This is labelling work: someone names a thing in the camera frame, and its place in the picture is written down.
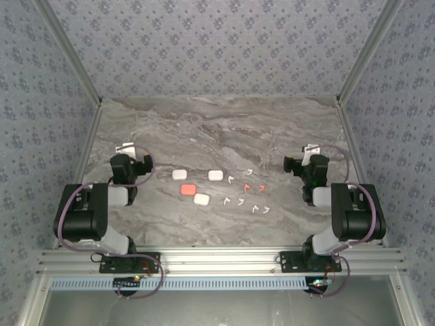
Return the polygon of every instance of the blue cable tray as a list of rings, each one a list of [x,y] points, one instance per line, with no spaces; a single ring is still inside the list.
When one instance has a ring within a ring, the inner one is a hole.
[[[123,287],[121,290],[138,291],[155,289],[160,278],[141,280],[139,287]],[[52,291],[113,291],[113,277],[54,277]],[[306,290],[303,276],[263,277],[166,277],[160,291],[234,291],[234,290]]]

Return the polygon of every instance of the wire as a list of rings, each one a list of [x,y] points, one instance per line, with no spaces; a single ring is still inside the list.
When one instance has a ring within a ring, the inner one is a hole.
[[[148,265],[148,262],[146,260],[141,260],[139,263],[144,264],[146,266],[147,274],[148,274],[148,276],[151,276],[150,265]]]
[[[347,182],[347,180],[349,180],[349,173],[350,173],[351,167],[350,167],[349,158],[347,158],[346,152],[343,151],[340,147],[338,147],[336,145],[333,145],[333,144],[322,144],[322,145],[312,146],[310,148],[307,148],[307,150],[309,150],[309,149],[317,149],[317,148],[321,148],[321,147],[335,148],[337,151],[339,151],[345,157],[345,161],[346,161],[346,177],[345,177],[344,182]]]
[[[143,151],[145,151],[146,153],[148,153],[148,155],[149,155],[150,158],[151,158],[151,162],[152,162],[152,169],[151,169],[151,172],[148,174],[148,176],[147,176],[144,180],[142,180],[142,181],[140,181],[140,182],[138,182],[138,183],[135,183],[134,185],[114,185],[114,184],[113,184],[113,185],[109,185],[110,187],[125,187],[125,188],[134,188],[134,187],[139,187],[140,185],[143,185],[145,182],[147,182],[148,180],[150,180],[151,177],[152,177],[152,175],[154,174],[154,171],[156,170],[156,163],[155,163],[155,161],[154,161],[154,159],[153,159],[153,157],[152,157],[150,151],[148,151],[148,149],[146,149],[145,147],[143,147],[143,146],[138,146],[138,145],[125,145],[125,146],[119,147],[119,148],[118,148],[118,151],[119,151],[120,149],[129,148],[129,147],[139,148],[139,149],[142,149]]]
[[[335,281],[335,270],[334,270],[334,268],[330,264],[326,264],[325,267],[326,267],[326,269],[330,269],[334,273],[334,276],[332,277],[332,282],[334,282]],[[326,273],[325,273],[324,280],[326,280],[327,278],[328,278],[328,271],[326,271]]]
[[[275,258],[273,259],[273,260],[275,260],[275,263],[277,263],[277,264],[281,264],[281,259],[278,261],[279,255],[280,254],[276,255]]]
[[[346,268],[347,268],[347,274],[346,274],[346,278],[345,281],[343,282],[343,284],[334,292],[332,293],[327,293],[325,294],[324,292],[320,291],[319,289],[316,289],[315,287],[309,287],[311,290],[318,292],[319,294],[313,294],[316,297],[333,297],[339,293],[341,293],[345,287],[347,286],[347,283],[349,282],[349,278],[351,276],[351,268],[349,266],[349,262],[347,261],[346,258],[344,258],[343,256],[332,256],[333,259],[342,259],[345,263],[346,263]]]
[[[102,259],[100,259],[100,260],[93,260],[93,255],[101,255],[101,258],[103,258],[103,254],[101,254],[101,253],[93,253],[91,256],[90,256],[90,260],[91,260],[91,262],[92,263],[101,263],[101,260]]]

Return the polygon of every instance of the black mounting bracket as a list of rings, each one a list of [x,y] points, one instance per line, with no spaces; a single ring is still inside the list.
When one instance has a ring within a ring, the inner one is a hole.
[[[308,237],[302,245],[302,251],[282,251],[279,253],[279,264],[283,273],[341,272],[341,263],[335,262],[331,256],[316,255],[313,251],[313,236]]]
[[[320,294],[319,292],[315,291],[312,289],[312,287],[314,286],[310,286],[309,284],[311,284],[312,282],[316,281],[318,279],[318,277],[316,276],[307,276],[305,277],[305,282],[307,283],[307,285],[309,286],[309,288],[307,290],[304,290],[304,292],[308,293],[308,294]],[[319,287],[314,287],[315,289],[321,291],[322,293],[325,293],[326,290],[328,289],[327,285],[321,285]]]
[[[115,293],[118,294],[118,289],[121,287],[128,287],[131,289],[138,289],[141,286],[141,280],[135,279],[134,277],[116,277],[114,278],[114,281],[112,282],[112,287],[115,290]],[[133,294],[135,294],[137,291],[133,290],[120,290],[120,295],[124,297],[129,297]]]
[[[160,253],[141,253],[160,261]],[[158,274],[160,271],[156,263],[147,258],[102,256],[100,262],[101,274]]]

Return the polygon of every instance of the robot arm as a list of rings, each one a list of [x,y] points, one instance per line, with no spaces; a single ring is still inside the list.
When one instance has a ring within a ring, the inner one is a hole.
[[[332,255],[343,248],[346,242],[366,237],[372,223],[372,211],[363,192],[346,183],[333,183],[326,187],[329,158],[317,153],[309,153],[308,145],[303,147],[304,159],[284,158],[284,171],[293,172],[304,183],[302,198],[309,206],[330,207],[332,223],[329,228],[309,236],[302,246],[302,252],[282,252],[282,272],[326,272],[326,266],[341,270]],[[361,185],[375,204],[375,229],[366,241],[382,239],[386,233],[386,223],[374,185]]]
[[[77,242],[79,246],[103,249],[110,253],[136,253],[131,238],[117,233],[108,225],[108,206],[129,206],[137,195],[135,187],[139,175],[150,173],[153,163],[150,155],[143,161],[136,161],[134,147],[123,149],[110,159],[112,173],[108,183],[95,183],[77,194],[65,216],[62,235],[65,240]],[[53,230],[56,237],[62,211],[72,193],[80,184],[66,185],[54,220]]]

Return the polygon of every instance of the small white piece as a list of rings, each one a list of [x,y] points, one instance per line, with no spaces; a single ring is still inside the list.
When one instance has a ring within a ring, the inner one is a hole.
[[[127,206],[128,190],[124,187],[109,187],[107,189],[108,206]]]
[[[316,149],[309,149],[311,147],[315,147],[315,146],[319,146],[317,144],[308,144],[307,146],[304,147],[304,158],[302,159],[302,166],[306,166],[308,165],[308,163],[310,162],[310,157],[314,154],[320,154],[320,147],[316,148]]]
[[[210,203],[210,196],[204,194],[196,194],[193,197],[193,203],[199,206],[207,206]]]
[[[210,181],[222,181],[224,180],[224,171],[222,170],[210,170],[209,171]]]
[[[341,245],[342,243],[332,231],[332,226],[313,237],[313,251],[317,255],[331,255]]]
[[[173,180],[186,180],[188,178],[188,171],[186,170],[174,170],[172,171]]]
[[[136,160],[136,149],[133,146],[124,149],[119,149],[121,147],[128,146],[128,145],[134,145],[134,143],[123,143],[122,146],[116,146],[115,152],[118,154],[127,154],[128,156]]]
[[[331,187],[314,188],[313,205],[316,207],[331,207]]]
[[[79,241],[78,247],[93,248],[123,255],[128,252],[128,238],[123,234],[117,233],[117,231],[108,225],[106,233],[100,241],[83,239]]]

